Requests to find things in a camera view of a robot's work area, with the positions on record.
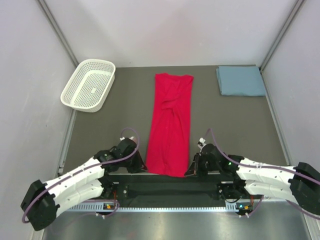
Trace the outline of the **red t shirt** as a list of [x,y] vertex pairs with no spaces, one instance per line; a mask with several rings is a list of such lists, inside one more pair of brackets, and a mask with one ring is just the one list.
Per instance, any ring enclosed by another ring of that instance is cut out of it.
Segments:
[[146,166],[152,174],[184,177],[189,166],[192,75],[155,75]]

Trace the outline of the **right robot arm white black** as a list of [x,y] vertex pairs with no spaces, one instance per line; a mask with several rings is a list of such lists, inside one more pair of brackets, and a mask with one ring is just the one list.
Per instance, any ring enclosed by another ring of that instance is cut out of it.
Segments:
[[250,160],[244,156],[225,154],[212,143],[198,142],[185,176],[206,176],[218,171],[231,178],[235,198],[267,196],[289,201],[313,215],[320,214],[320,173],[311,165],[277,166]]

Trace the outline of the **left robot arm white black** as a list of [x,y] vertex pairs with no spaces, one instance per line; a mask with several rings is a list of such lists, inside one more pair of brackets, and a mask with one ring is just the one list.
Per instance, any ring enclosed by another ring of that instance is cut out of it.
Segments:
[[118,145],[98,151],[62,176],[34,181],[20,205],[23,223],[31,224],[35,231],[43,230],[66,210],[88,200],[111,200],[111,207],[117,207],[116,186],[109,175],[119,168],[132,174],[147,170],[138,143],[134,137],[122,137]]

